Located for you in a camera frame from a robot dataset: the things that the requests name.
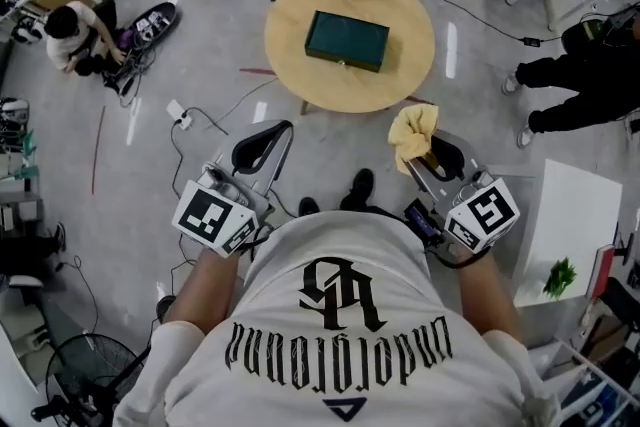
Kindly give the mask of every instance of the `man in white t-shirt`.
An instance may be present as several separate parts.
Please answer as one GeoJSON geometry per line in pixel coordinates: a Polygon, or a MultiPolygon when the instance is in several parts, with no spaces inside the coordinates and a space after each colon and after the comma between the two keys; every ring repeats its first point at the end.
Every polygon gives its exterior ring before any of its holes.
{"type": "Polygon", "coordinates": [[[454,313],[418,237],[366,206],[372,189],[363,170],[341,204],[351,211],[305,198],[228,317],[239,257],[204,250],[113,425],[547,425],[555,402],[493,257],[458,271],[454,313]]]}
{"type": "Polygon", "coordinates": [[[111,31],[116,27],[113,2],[105,2],[96,11],[80,1],[69,2],[54,10],[47,18],[44,30],[48,34],[47,55],[54,66],[64,73],[77,71],[79,75],[99,72],[104,66],[92,59],[91,47],[96,36],[107,46],[113,63],[121,65],[124,55],[118,49],[111,31]]]}

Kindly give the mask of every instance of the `concrete floor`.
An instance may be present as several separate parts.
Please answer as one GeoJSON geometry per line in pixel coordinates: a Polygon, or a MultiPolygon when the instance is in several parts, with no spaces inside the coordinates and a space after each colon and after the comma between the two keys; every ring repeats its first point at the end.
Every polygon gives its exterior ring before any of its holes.
{"type": "MultiPolygon", "coordinates": [[[[117,0],[120,21],[131,20],[161,1],[117,0]]],[[[525,47],[440,0],[421,1],[434,26],[436,55],[415,96],[440,106],[440,128],[466,138],[486,163],[527,165],[553,158],[620,181],[625,186],[620,220],[627,233],[640,200],[640,157],[637,147],[628,147],[622,123],[548,134],[525,151],[515,145],[529,111],[556,104],[569,94],[538,90],[507,98],[500,83],[519,62],[559,55],[559,42],[540,49],[525,47]],[[447,47],[450,24],[457,29],[457,48],[447,47]],[[456,56],[451,77],[445,72],[447,51],[456,56]]],[[[555,36],[546,29],[542,0],[521,0],[515,7],[504,0],[452,1],[519,37],[555,36]]],[[[144,77],[130,145],[130,111],[118,105],[112,92],[98,80],[57,72],[43,44],[16,46],[3,94],[31,102],[39,190],[47,219],[51,225],[62,221],[67,226],[66,258],[78,254],[83,259],[83,271],[100,307],[99,332],[115,334],[138,348],[146,341],[155,303],[171,290],[170,269],[182,261],[178,233],[170,226],[176,206],[170,184],[178,157],[169,140],[171,120],[165,108],[175,98],[218,118],[267,80],[239,69],[269,68],[263,46],[269,5],[269,0],[179,0],[182,21],[158,49],[157,61],[144,77]],[[92,195],[93,152],[103,105],[106,114],[92,195]]],[[[598,5],[598,11],[612,12],[617,5],[598,5]]],[[[386,142],[391,121],[407,104],[365,115],[311,109],[300,117],[299,100],[276,81],[249,96],[222,122],[223,127],[233,130],[250,123],[260,101],[268,104],[267,118],[285,118],[295,125],[289,159],[274,187],[290,210],[296,210],[305,195],[317,198],[323,209],[335,208],[361,167],[376,174],[373,203],[399,213],[416,197],[412,180],[395,170],[393,151],[386,142]]],[[[178,188],[198,175],[221,140],[215,129],[204,130],[208,123],[203,118],[197,113],[195,117],[191,130],[177,134],[185,153],[178,188]]],[[[274,217],[284,219],[282,214],[274,217]]],[[[197,246],[187,242],[185,248],[190,257],[196,256],[197,246]]],[[[500,255],[511,261],[516,256],[500,255]]],[[[454,276],[435,262],[432,269],[445,301],[456,307],[454,276]]],[[[176,291],[188,270],[184,266],[176,271],[176,291]]],[[[65,270],[61,279],[65,290],[56,293],[55,300],[81,325],[90,327],[93,310],[84,284],[72,270],[65,270]]],[[[527,340],[534,344],[556,332],[563,334],[566,319],[575,317],[581,306],[565,301],[524,309],[527,340]]]]}

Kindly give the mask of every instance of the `potted plant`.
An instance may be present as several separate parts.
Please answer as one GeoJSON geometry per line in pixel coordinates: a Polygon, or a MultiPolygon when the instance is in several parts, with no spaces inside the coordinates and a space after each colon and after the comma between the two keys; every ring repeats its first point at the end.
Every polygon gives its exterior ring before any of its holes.
{"type": "Polygon", "coordinates": [[[544,286],[544,293],[553,299],[560,299],[560,296],[575,279],[576,269],[569,263],[569,258],[559,260],[551,267],[549,279],[544,286]]]}

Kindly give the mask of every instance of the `storage box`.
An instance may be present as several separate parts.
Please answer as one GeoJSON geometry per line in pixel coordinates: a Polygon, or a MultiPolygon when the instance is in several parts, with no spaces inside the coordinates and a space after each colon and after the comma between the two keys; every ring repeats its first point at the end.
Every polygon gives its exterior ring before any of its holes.
{"type": "Polygon", "coordinates": [[[389,27],[316,11],[304,51],[310,57],[378,72],[388,37],[389,27]]]}

